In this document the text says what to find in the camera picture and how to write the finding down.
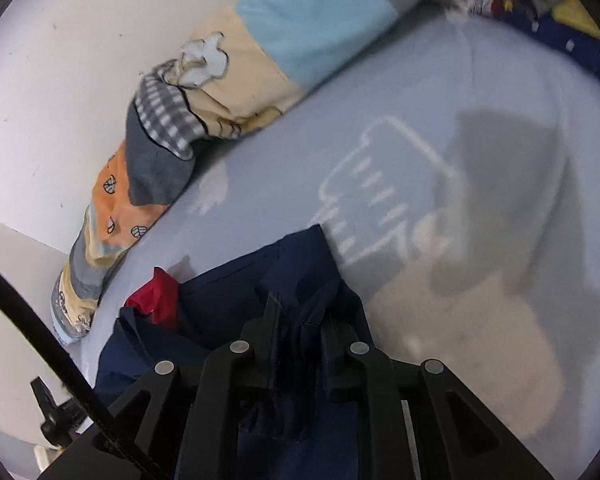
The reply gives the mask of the yellow and navy star pillow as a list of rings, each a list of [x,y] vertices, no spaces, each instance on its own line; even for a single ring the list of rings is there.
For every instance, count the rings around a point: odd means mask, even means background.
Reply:
[[[493,17],[516,28],[534,41],[571,58],[600,81],[600,39],[574,28],[558,23],[549,14],[530,18],[519,6],[506,8],[503,1]]]

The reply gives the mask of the colourful patchwork rolled quilt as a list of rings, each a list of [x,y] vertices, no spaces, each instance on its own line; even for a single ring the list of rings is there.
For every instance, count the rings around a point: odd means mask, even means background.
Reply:
[[[58,339],[88,333],[108,275],[183,193],[199,145],[274,122],[421,1],[239,0],[145,74],[52,292]]]

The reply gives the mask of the navy jacket with red collar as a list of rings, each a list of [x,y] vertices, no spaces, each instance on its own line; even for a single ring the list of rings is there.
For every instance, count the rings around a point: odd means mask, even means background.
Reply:
[[[155,364],[200,365],[279,303],[273,387],[245,402],[237,458],[251,479],[354,479],[356,409],[332,394],[322,330],[331,322],[370,336],[362,301],[343,281],[319,226],[222,264],[185,283],[157,268],[125,300],[99,357],[95,391],[114,403]]]

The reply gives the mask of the light blue cloud bedsheet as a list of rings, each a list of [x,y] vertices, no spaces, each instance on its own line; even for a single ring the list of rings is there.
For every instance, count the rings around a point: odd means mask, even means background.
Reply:
[[[600,82],[483,18],[419,10],[272,126],[199,157],[128,253],[126,296],[319,224],[378,346],[436,358],[557,479],[600,449]]]

